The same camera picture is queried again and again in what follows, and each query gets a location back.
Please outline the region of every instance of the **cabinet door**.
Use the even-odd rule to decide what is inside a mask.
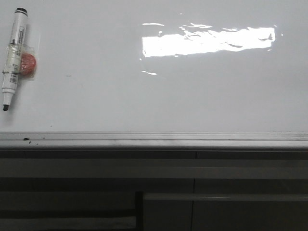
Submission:
[[[306,231],[307,202],[194,202],[192,231]]]
[[[136,227],[135,194],[0,192],[0,230],[112,230]]]
[[[192,202],[145,201],[144,231],[189,231]]]

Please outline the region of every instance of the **metal ledge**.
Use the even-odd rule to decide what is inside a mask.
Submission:
[[[2,150],[308,150],[308,133],[1,132]]]
[[[303,202],[308,194],[194,194],[194,193],[145,193],[147,201],[268,201]]]

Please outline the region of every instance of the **white surface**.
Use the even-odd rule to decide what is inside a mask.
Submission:
[[[0,0],[2,66],[17,7],[38,68],[0,131],[308,131],[305,0]]]

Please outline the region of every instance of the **black marker tip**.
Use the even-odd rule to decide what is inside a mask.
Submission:
[[[7,111],[8,109],[9,109],[9,105],[6,105],[6,104],[3,105],[3,110],[4,110],[4,111]]]

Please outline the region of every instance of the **horizontal bar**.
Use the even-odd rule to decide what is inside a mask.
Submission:
[[[0,178],[308,179],[308,160],[0,159]]]
[[[52,229],[52,230],[38,230],[38,231],[137,231],[137,229],[111,229],[111,230],[106,230],[106,229],[95,229],[95,230],[76,230],[76,229]]]
[[[82,215],[79,211],[93,212],[91,216],[108,211],[107,216],[114,216],[118,211],[126,211],[134,215],[134,198],[134,192],[4,191],[0,192],[0,211],[65,211],[63,216],[74,212]]]
[[[308,150],[308,132],[0,132],[0,149]]]
[[[0,210],[0,219],[123,218],[136,216],[134,209],[118,211],[10,211]]]
[[[308,194],[194,194],[145,193],[147,201],[308,201]]]

